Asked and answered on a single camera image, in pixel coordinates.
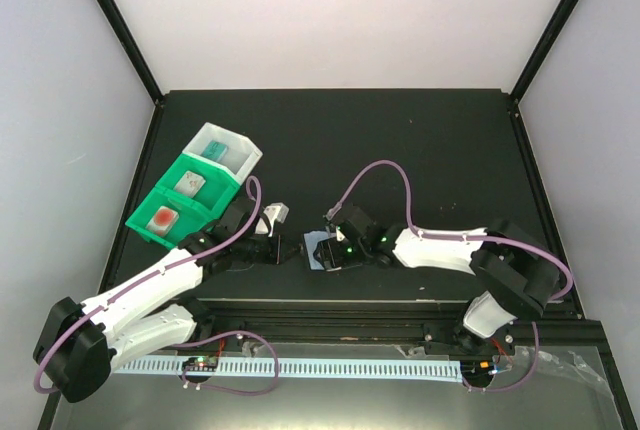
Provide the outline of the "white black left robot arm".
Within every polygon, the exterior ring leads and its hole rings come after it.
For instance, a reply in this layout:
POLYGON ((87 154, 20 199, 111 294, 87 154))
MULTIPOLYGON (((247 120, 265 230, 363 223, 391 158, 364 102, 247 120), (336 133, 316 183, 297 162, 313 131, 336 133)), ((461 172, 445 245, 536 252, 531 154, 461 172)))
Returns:
POLYGON ((34 389, 70 403, 95 393, 117 369, 164 347, 207 347, 215 326, 197 303, 176 297, 235 263, 278 265, 299 247, 278 233, 283 203, 235 199, 223 215, 188 234, 158 262, 102 294, 65 297, 47 315, 33 351, 34 389))

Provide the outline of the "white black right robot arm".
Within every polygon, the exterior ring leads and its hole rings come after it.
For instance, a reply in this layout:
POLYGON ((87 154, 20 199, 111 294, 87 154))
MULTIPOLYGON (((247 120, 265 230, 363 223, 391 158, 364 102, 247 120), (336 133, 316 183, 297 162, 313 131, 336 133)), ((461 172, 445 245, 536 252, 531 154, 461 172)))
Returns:
POLYGON ((432 268, 475 277, 483 292, 461 317, 427 331, 435 345, 463 355, 485 353, 491 338, 516 320, 537 321, 555 294, 561 271, 516 225, 499 220, 466 231, 382 225, 354 205, 342 207, 324 229, 303 236, 313 271, 378 264, 432 268))

